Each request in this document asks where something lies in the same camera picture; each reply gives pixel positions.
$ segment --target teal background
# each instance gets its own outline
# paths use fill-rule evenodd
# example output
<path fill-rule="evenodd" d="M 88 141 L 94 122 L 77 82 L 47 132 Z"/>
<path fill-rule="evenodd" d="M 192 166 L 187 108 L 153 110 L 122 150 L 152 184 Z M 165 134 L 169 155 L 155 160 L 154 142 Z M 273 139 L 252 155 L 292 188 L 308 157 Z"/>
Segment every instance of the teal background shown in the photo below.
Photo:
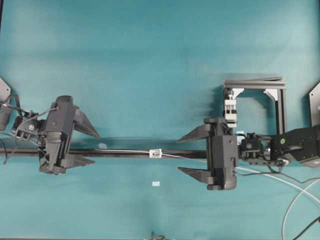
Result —
<path fill-rule="evenodd" d="M 0 76 L 25 109 L 42 112 L 57 96 L 72 95 L 103 137 L 77 133 L 78 147 L 203 149 L 203 142 L 175 140 L 221 115 L 226 79 L 283 76 L 288 128 L 307 127 L 319 65 L 317 0 L 4 2 Z M 237 109 L 237 130 L 276 133 L 266 95 L 246 92 Z M 205 168 L 185 159 L 94 160 L 57 177 L 39 173 L 37 158 L 2 165 L 0 237 L 146 239 L 155 231 L 177 240 L 276 240 L 297 194 L 265 176 L 207 191 L 177 171 Z M 301 180 L 319 175 L 295 165 L 284 172 Z M 310 191 L 320 197 L 319 184 Z M 319 210 L 301 197 L 287 239 Z M 319 236 L 315 225 L 301 239 Z"/>

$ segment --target metal bracket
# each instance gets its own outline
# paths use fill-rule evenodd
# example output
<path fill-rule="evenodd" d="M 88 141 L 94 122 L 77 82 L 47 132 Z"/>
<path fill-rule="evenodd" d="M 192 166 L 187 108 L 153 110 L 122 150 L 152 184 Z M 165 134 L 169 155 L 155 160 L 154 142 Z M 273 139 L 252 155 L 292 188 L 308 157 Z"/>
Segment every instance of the metal bracket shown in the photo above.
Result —
<path fill-rule="evenodd" d="M 267 94 L 273 101 L 278 101 L 278 90 L 277 89 L 266 89 L 263 91 Z"/>
<path fill-rule="evenodd" d="M 11 87 L 0 77 L 0 101 L 4 102 L 11 94 Z"/>
<path fill-rule="evenodd" d="M 235 99 L 244 90 L 263 90 L 275 102 L 276 131 L 277 134 L 283 134 L 288 129 L 286 113 L 286 82 L 280 77 L 267 77 L 252 80 L 225 80 L 223 82 L 225 101 Z M 233 106 L 235 116 L 228 121 L 229 128 L 237 126 L 236 106 Z"/>
<path fill-rule="evenodd" d="M 320 124 L 320 82 L 309 92 L 311 127 Z"/>

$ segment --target cable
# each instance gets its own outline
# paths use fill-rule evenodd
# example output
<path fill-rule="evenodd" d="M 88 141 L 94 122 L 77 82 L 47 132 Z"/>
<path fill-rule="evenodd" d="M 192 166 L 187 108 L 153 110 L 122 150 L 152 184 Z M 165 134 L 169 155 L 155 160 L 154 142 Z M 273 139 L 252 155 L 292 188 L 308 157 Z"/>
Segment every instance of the cable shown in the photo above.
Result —
<path fill-rule="evenodd" d="M 311 183 L 309 186 L 307 186 L 304 190 L 308 190 L 309 188 L 312 187 L 312 185 L 316 184 L 317 182 L 319 182 L 320 179 L 314 181 L 313 183 Z M 295 196 L 295 198 L 292 200 L 292 202 L 290 203 L 289 207 L 287 208 L 284 218 L 283 218 L 283 222 L 282 222 L 282 230 L 281 230 L 281 235 L 282 235 L 282 240 L 285 240 L 285 228 L 286 228 L 286 223 L 287 223 L 287 218 L 288 218 L 288 214 L 291 210 L 291 208 L 293 207 L 293 205 L 295 204 L 295 202 L 298 200 L 298 198 L 303 194 L 304 192 L 301 191 L 297 196 Z"/>
<path fill-rule="evenodd" d="M 99 149 L 96 148 L 95 150 L 98 151 L 110 151 L 110 152 L 132 152 L 132 153 L 144 153 L 144 154 L 149 154 L 149 151 L 141 151 L 141 150 L 120 150 L 120 149 Z M 189 159 L 189 160 L 193 160 L 193 161 L 198 161 L 198 162 L 202 162 L 202 163 L 206 163 L 206 160 L 199 160 L 199 159 L 194 159 L 194 158 L 188 158 L 188 157 L 184 157 L 184 156 L 178 156 L 178 155 L 171 155 L 171 154 L 166 154 L 166 153 L 162 153 L 163 156 L 168 156 L 168 157 L 174 157 L 174 158 L 180 158 L 180 159 Z"/>
<path fill-rule="evenodd" d="M 184 156 L 177 156 L 177 155 L 171 155 L 171 154 L 166 154 L 166 153 L 162 153 L 162 155 L 168 156 L 168 157 L 180 158 L 180 159 L 189 159 L 189 160 L 202 162 L 202 163 L 206 163 L 207 162 L 207 160 L 200 160 L 200 159 L 189 158 L 189 157 L 184 157 Z"/>
<path fill-rule="evenodd" d="M 237 174 L 237 175 L 239 175 L 239 176 L 242 176 L 242 177 L 247 177 L 247 176 L 252 176 L 252 175 L 261 175 L 261 174 L 262 174 L 262 175 L 263 175 L 263 174 L 279 174 L 279 175 L 285 176 L 285 177 L 287 177 L 287 178 L 289 178 L 289 179 L 291 179 L 291 180 L 294 180 L 294 181 L 296 181 L 296 182 L 298 182 L 298 183 L 300 183 L 300 184 L 305 184 L 305 183 L 307 183 L 307 182 L 309 182 L 309 181 L 312 181 L 312 180 L 320 180 L 320 177 L 312 177 L 312 178 L 309 178 L 309 179 L 307 179 L 307 180 L 300 181 L 300 180 L 296 179 L 296 178 L 293 177 L 293 176 L 290 176 L 290 175 L 287 175 L 287 174 L 285 174 L 285 173 L 283 173 L 283 172 L 278 172 L 278 171 L 255 172 L 255 173 L 249 173 L 249 174 L 242 174 L 242 173 L 239 173 L 239 172 L 235 171 L 234 173 Z"/>
<path fill-rule="evenodd" d="M 132 152 L 132 153 L 144 153 L 149 154 L 148 151 L 140 151 L 140 150 L 116 150 L 116 149 L 99 149 L 96 148 L 97 151 L 109 151 L 109 152 Z"/>
<path fill-rule="evenodd" d="M 15 105 L 16 105 L 16 107 L 19 108 L 19 109 L 21 109 L 21 106 L 20 106 L 20 98 L 19 98 L 18 95 L 16 95 L 16 94 L 10 94 L 10 95 L 4 100 L 4 102 L 5 102 L 6 104 L 10 104 L 10 100 L 11 100 L 12 98 L 15 98 Z M 18 110 L 18 109 L 17 109 L 17 111 L 18 111 L 20 117 L 22 117 L 22 111 L 21 111 L 21 110 Z"/>
<path fill-rule="evenodd" d="M 25 123 L 27 123 L 27 122 L 29 122 L 29 121 L 31 121 L 33 119 L 36 119 L 38 117 L 41 117 L 41 116 L 43 116 L 43 115 L 45 115 L 45 114 L 47 114 L 47 113 L 49 113 L 50 111 L 53 111 L 53 110 L 56 110 L 56 108 L 49 108 L 49 109 L 45 110 L 44 112 L 42 112 L 40 114 L 36 114 L 33 117 L 30 117 L 29 119 L 27 119 L 27 120 L 23 121 L 22 123 L 20 123 L 20 125 L 16 128 L 15 134 L 14 134 L 14 143 L 15 143 L 14 150 L 10 153 L 8 158 L 3 161 L 3 163 L 2 163 L 3 165 L 5 165 L 8 162 L 8 159 L 11 158 L 15 154 L 17 149 L 18 149 L 18 141 L 17 141 L 17 139 L 18 139 L 18 132 L 19 132 L 20 127 L 22 125 L 24 125 Z"/>
<path fill-rule="evenodd" d="M 13 109 L 13 110 L 16 110 L 16 111 L 21 111 L 21 112 L 23 112 L 23 113 L 31 113 L 31 111 L 28 111 L 28 110 L 24 110 L 23 108 L 21 108 L 21 107 L 17 107 L 17 106 L 13 106 L 13 105 L 11 105 L 11 104 L 9 104 L 9 103 L 5 103 L 5 102 L 0 102 L 3 106 L 5 106 L 5 107 L 8 107 L 8 108 L 11 108 L 11 109 Z"/>
<path fill-rule="evenodd" d="M 315 224 L 317 221 L 320 222 L 320 216 L 318 216 L 315 220 L 313 220 L 308 226 L 305 227 L 305 229 L 302 230 L 294 239 L 292 240 L 297 240 L 300 238 L 313 224 Z"/>
<path fill-rule="evenodd" d="M 259 171 L 256 171 L 256 170 L 252 170 L 252 169 L 249 169 L 249 168 L 245 168 L 245 167 L 239 167 L 237 166 L 236 169 L 240 169 L 240 170 L 245 170 L 245 171 L 248 171 L 248 172 L 252 172 L 252 173 L 260 173 Z M 269 177 L 269 178 L 273 178 L 273 179 L 276 179 L 280 182 L 283 182 L 287 185 L 290 185 L 296 189 L 299 189 L 300 191 L 302 191 L 303 193 L 307 194 L 309 197 L 313 198 L 315 201 L 317 201 L 319 204 L 320 204 L 320 200 L 318 198 L 316 198 L 314 195 L 312 195 L 311 193 L 309 193 L 308 191 L 302 189 L 301 187 L 295 185 L 294 183 L 291 183 L 289 181 L 286 181 L 282 178 L 279 178 L 279 177 L 276 177 L 276 176 L 272 176 L 270 175 L 269 173 L 268 174 L 264 174 L 265 176 Z"/>
<path fill-rule="evenodd" d="M 5 154 L 5 159 L 6 160 L 8 158 L 8 152 L 7 152 L 7 148 L 6 148 L 6 145 L 5 145 L 5 142 L 0 138 L 0 142 L 2 143 L 3 145 L 3 149 L 4 149 L 4 154 Z"/>

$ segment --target black cable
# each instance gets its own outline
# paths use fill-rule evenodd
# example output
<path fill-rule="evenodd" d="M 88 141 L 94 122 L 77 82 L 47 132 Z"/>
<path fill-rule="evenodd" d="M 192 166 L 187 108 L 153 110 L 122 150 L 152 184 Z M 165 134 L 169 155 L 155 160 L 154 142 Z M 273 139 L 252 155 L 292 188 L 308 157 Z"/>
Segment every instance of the black cable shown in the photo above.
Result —
<path fill-rule="evenodd" d="M 0 0 L 0 30 L 1 30 L 1 20 L 2 20 L 3 9 L 4 9 L 4 0 Z"/>
<path fill-rule="evenodd" d="M 4 142 L 1 138 L 0 138 L 0 142 L 1 142 L 2 145 L 3 145 L 4 154 L 5 154 L 5 159 L 8 159 L 8 152 L 7 152 L 7 148 L 6 148 L 5 142 Z"/>
<path fill-rule="evenodd" d="M 20 115 L 20 117 L 22 117 L 22 111 L 19 110 L 19 109 L 21 109 L 21 106 L 20 106 L 20 98 L 18 97 L 18 95 L 16 95 L 16 94 L 10 94 L 10 95 L 4 100 L 4 103 L 10 105 L 10 100 L 11 100 L 12 98 L 15 98 L 15 105 L 16 105 L 16 107 L 18 108 L 18 109 L 15 109 L 15 110 L 17 110 L 18 113 L 19 113 L 19 115 Z"/>
<path fill-rule="evenodd" d="M 287 174 L 281 172 L 281 170 L 280 170 L 280 171 L 275 171 L 274 169 L 272 169 L 272 170 L 273 170 L 273 171 L 270 171 L 270 172 L 255 172 L 255 173 L 248 173 L 248 174 L 242 174 L 242 173 L 239 173 L 239 172 L 237 172 L 237 171 L 234 171 L 234 173 L 237 174 L 237 175 L 239 175 L 239 176 L 242 176 L 242 177 L 247 177 L 247 176 L 252 176 L 252 175 L 261 175 L 261 174 L 269 174 L 269 175 L 279 174 L 279 175 L 283 175 L 283 176 L 285 176 L 285 177 L 287 177 L 287 178 L 289 178 L 289 179 L 291 179 L 291 180 L 294 180 L 294 181 L 296 181 L 296 182 L 298 182 L 298 183 L 300 183 L 300 184 L 305 184 L 306 182 L 320 179 L 320 177 L 312 177 L 312 178 L 309 178 L 309 179 L 307 179 L 307 180 L 300 181 L 300 180 L 296 179 L 296 178 L 293 177 L 293 176 L 290 176 L 290 175 L 287 175 Z"/>
<path fill-rule="evenodd" d="M 302 232 L 300 232 L 294 239 L 292 240 L 297 240 L 298 238 L 300 238 L 302 236 L 302 234 L 304 234 L 313 224 L 315 224 L 317 221 L 320 222 L 320 216 L 318 216 L 315 220 L 313 220 L 308 226 L 305 227 L 305 229 L 302 230 Z"/>

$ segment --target black bracket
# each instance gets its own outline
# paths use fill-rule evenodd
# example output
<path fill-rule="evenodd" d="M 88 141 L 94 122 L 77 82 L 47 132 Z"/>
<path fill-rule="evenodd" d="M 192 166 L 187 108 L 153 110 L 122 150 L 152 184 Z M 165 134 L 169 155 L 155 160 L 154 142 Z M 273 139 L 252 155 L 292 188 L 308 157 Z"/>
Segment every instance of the black bracket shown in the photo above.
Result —
<path fill-rule="evenodd" d="M 236 97 L 244 90 L 263 90 L 263 93 L 267 94 L 275 102 L 277 134 L 283 134 L 288 131 L 286 82 L 283 81 L 281 76 L 251 80 L 225 80 L 223 88 L 225 102 L 224 117 L 230 128 L 237 126 Z"/>

